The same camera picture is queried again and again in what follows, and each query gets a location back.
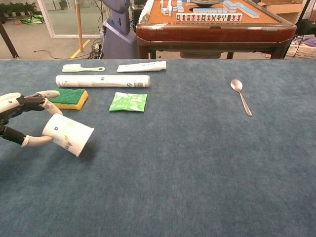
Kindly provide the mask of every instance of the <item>floor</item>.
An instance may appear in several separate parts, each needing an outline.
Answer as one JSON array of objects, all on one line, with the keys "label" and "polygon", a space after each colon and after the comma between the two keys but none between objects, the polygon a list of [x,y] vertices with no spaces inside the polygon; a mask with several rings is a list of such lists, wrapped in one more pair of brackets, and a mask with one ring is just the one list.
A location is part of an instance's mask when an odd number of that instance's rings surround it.
[{"label": "floor", "polygon": [[[20,59],[33,60],[50,60],[53,59],[69,59],[79,49],[78,39],[53,39],[50,37],[45,24],[26,25],[19,24],[17,20],[8,20],[3,24],[7,34],[9,35]],[[83,49],[76,57],[88,58],[92,51],[94,41],[100,39],[83,39],[83,42],[88,41]],[[222,53],[221,59],[225,59],[227,53]],[[178,52],[157,52],[157,59],[178,59]],[[0,59],[12,59],[12,55],[7,48],[2,37],[0,37]],[[235,53],[234,59],[267,59],[263,53]]]}]

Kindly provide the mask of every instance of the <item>mahjong table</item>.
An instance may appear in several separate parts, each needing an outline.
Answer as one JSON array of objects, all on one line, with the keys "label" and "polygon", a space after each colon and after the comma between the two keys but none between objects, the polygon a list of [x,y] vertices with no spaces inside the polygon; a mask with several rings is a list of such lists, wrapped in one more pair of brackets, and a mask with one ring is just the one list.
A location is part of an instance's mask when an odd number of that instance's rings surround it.
[{"label": "mahjong table", "polygon": [[[263,52],[271,58],[283,58],[296,26],[249,0],[231,0],[257,13],[256,18],[236,10],[234,16],[221,20],[220,13],[194,13],[198,6],[183,2],[183,10],[162,13],[160,0],[148,0],[139,18],[136,35],[140,58],[156,58],[158,51],[174,52]],[[220,2],[211,8],[225,9]]]}]

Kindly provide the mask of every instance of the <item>toothbrush handle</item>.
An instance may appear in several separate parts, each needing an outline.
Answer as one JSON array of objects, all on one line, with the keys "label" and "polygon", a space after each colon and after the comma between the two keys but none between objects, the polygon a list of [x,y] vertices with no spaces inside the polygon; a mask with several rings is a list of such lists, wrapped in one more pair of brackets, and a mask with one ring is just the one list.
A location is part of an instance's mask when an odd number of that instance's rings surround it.
[{"label": "toothbrush handle", "polygon": [[82,68],[81,71],[96,71],[96,72],[102,72],[104,71],[104,67],[98,67],[98,68]]}]

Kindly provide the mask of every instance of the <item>spoon handle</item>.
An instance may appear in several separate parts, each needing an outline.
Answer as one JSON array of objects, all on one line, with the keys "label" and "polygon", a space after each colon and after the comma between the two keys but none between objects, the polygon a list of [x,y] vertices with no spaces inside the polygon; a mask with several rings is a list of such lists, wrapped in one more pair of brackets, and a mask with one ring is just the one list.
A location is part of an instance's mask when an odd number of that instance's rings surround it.
[{"label": "spoon handle", "polygon": [[239,93],[240,97],[241,97],[241,101],[242,101],[242,104],[243,104],[243,107],[245,108],[246,110],[246,113],[249,115],[249,116],[252,116],[252,113],[247,105],[247,102],[245,101],[243,95],[241,93]]}]

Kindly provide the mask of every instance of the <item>metal spoon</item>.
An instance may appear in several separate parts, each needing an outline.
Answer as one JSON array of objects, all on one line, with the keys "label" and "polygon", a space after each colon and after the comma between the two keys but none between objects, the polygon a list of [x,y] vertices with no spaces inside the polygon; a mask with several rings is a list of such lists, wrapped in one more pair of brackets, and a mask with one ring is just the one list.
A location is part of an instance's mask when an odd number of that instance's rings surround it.
[{"label": "metal spoon", "polygon": [[246,113],[247,113],[249,116],[252,116],[252,113],[251,113],[251,111],[250,111],[250,109],[249,109],[249,107],[248,107],[248,105],[247,105],[245,99],[243,98],[242,93],[241,93],[241,90],[242,90],[242,83],[241,83],[241,81],[240,81],[240,80],[237,80],[237,79],[232,80],[232,81],[231,81],[231,87],[232,87],[232,89],[233,89],[234,91],[237,91],[237,92],[239,93],[239,95],[240,95],[240,97],[241,97],[242,104],[243,104],[243,106],[244,106],[244,108],[245,108],[245,110],[246,110]]}]

